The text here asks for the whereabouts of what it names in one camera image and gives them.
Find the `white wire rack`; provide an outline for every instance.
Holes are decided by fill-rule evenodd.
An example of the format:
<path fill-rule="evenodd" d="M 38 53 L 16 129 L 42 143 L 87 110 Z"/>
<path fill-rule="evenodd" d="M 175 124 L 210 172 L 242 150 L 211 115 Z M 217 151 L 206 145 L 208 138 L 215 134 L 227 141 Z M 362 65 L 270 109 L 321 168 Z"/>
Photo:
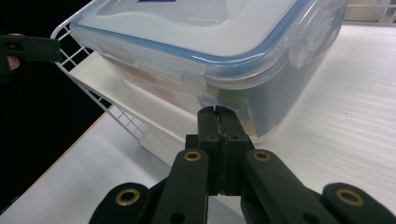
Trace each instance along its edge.
<path fill-rule="evenodd" d="M 63 61 L 56 64 L 117 123 L 124 127 L 136 140 L 139 140 L 152 128 L 147 125 L 146 120 L 138 119 L 136 115 L 127 112 L 126 109 L 107 99 L 101 92 L 91 89 L 70 75 L 70 72 L 92 54 L 93 50 L 79 45 L 74 40 L 71 36 L 69 23 L 95 2 L 96 0 L 90 2 L 53 31 L 51 38 L 58 39 L 61 42 L 61 52 L 64 56 Z M 385 23 L 386 25 L 395 25 L 395 20 L 396 0 L 350 0 L 345 17 L 345 22 Z"/>

